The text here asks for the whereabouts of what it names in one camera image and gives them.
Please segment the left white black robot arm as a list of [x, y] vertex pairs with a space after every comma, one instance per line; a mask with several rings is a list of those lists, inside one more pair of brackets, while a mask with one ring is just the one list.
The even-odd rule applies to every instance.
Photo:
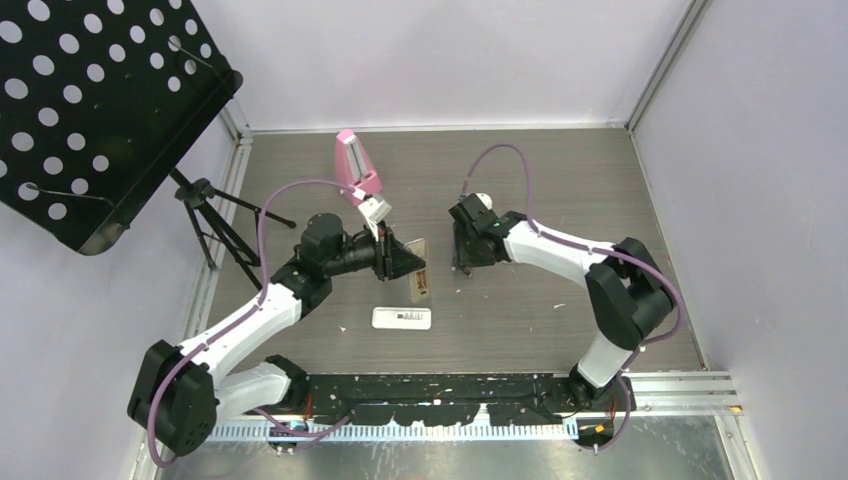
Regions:
[[219, 423], [257, 407], [298, 412], [307, 398], [305, 372], [271, 356], [235, 372], [249, 354], [315, 310], [336, 276], [370, 269], [380, 281], [426, 267], [383, 221], [350, 235], [340, 217], [309, 219], [293, 256], [247, 304], [214, 327], [172, 345], [156, 342], [145, 352], [127, 415], [176, 456], [196, 450]]

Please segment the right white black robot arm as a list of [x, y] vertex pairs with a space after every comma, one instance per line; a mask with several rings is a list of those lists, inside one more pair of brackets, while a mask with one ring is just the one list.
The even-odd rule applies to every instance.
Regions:
[[586, 289], [598, 332], [572, 368], [574, 403], [596, 410], [611, 395], [614, 378], [647, 337], [677, 306], [671, 284], [645, 245], [634, 238], [597, 242], [565, 234], [509, 211], [498, 215], [484, 194], [452, 206], [454, 267], [513, 262], [538, 267]]

